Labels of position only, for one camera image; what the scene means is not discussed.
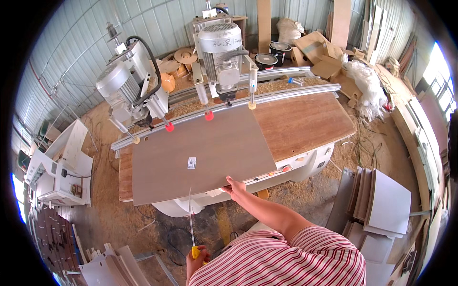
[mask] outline wall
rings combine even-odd
[[[448,128],[445,124],[445,119],[442,116],[440,107],[436,102],[436,97],[431,89],[426,91],[425,96],[421,99],[420,105],[431,123],[437,143],[439,144],[439,150],[443,151],[447,149]]]

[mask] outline barcode sticker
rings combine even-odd
[[[189,157],[188,158],[188,169],[195,169],[196,168],[196,157]]]

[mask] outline black bucket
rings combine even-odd
[[[259,70],[271,70],[277,62],[278,59],[271,54],[255,55],[255,63]]]
[[[278,62],[274,66],[282,66],[285,60],[285,53],[289,52],[291,49],[291,45],[288,43],[270,43],[269,54],[275,56],[278,59]]]

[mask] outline corrugated metal wall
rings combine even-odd
[[[247,42],[256,43],[256,1],[224,2],[232,15],[248,16]],[[359,45],[364,2],[352,0],[351,47]],[[384,39],[380,59],[387,55],[399,55],[413,25],[411,13],[405,12],[410,11],[406,9],[408,4],[403,0],[377,2],[389,10],[390,27],[393,28],[393,32]],[[271,8],[272,18],[293,19],[311,32],[326,29],[332,1],[271,0]],[[55,123],[60,130],[75,120],[73,112],[81,116],[103,101],[95,90],[95,83],[115,47],[112,42],[106,42],[109,40],[107,22],[113,23],[122,32],[120,40],[138,35],[147,41],[155,55],[159,55],[192,42],[190,22],[204,9],[204,0],[64,1],[39,37],[22,76],[16,100],[17,118],[13,122],[16,130],[30,142],[31,135],[38,132],[43,120],[54,122],[64,107],[67,106]],[[36,77],[41,79],[46,91]]]
[[[395,59],[401,56],[414,29],[415,14],[406,0],[375,0],[375,5],[388,12],[386,32],[377,59],[377,63],[382,64],[390,56]]]

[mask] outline red striped shirt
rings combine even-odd
[[[363,255],[323,227],[300,230],[291,244],[276,231],[249,231],[228,246],[192,275],[190,286],[365,285]]]

